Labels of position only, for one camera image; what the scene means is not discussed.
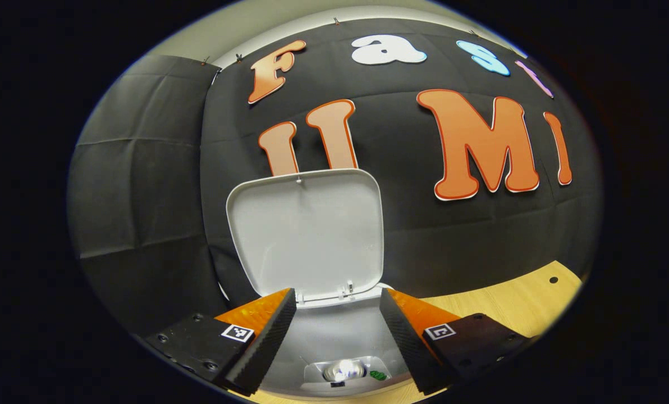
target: white lid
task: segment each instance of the white lid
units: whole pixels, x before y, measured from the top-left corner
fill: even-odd
[[[382,276],[380,191],[362,169],[243,182],[227,197],[227,220],[245,274],[260,296],[294,287],[304,301],[329,299],[341,296],[348,281],[355,294]]]

